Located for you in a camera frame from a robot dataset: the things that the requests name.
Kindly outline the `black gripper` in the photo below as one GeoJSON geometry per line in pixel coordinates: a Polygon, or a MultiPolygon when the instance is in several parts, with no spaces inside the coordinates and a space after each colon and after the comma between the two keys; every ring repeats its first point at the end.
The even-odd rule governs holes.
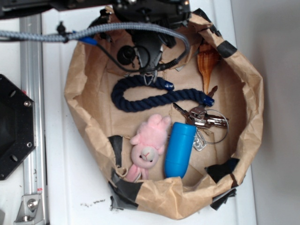
{"type": "Polygon", "coordinates": [[[187,38],[176,32],[187,26],[191,17],[187,0],[114,0],[112,7],[117,18],[123,23],[140,23],[136,28],[126,27],[134,43],[133,47],[122,47],[117,59],[122,65],[130,64],[138,58],[141,69],[155,69],[151,74],[143,74],[145,85],[156,82],[157,69],[169,69],[187,55],[190,46],[187,38]],[[185,45],[184,52],[168,63],[161,64],[162,46],[173,48],[176,39],[185,45]]]}

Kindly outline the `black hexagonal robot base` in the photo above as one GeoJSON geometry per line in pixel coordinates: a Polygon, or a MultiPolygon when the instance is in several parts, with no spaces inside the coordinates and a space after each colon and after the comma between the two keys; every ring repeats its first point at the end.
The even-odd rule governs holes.
{"type": "Polygon", "coordinates": [[[6,180],[34,148],[34,101],[0,75],[0,180],[6,180]]]}

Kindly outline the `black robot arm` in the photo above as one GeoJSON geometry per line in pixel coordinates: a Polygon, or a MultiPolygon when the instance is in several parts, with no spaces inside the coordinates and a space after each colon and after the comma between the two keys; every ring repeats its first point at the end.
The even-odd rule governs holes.
{"type": "Polygon", "coordinates": [[[177,30],[186,26],[191,17],[190,4],[187,0],[3,0],[0,3],[1,19],[13,19],[37,15],[55,9],[57,11],[112,6],[118,22],[98,21],[82,31],[67,32],[63,23],[57,32],[50,35],[26,32],[0,32],[2,42],[37,41],[66,43],[71,40],[97,46],[95,34],[113,30],[127,31],[133,46],[125,45],[112,61],[117,67],[133,73],[127,65],[138,60],[137,73],[149,85],[156,81],[158,72],[177,65],[190,51],[188,39],[177,30]]]}

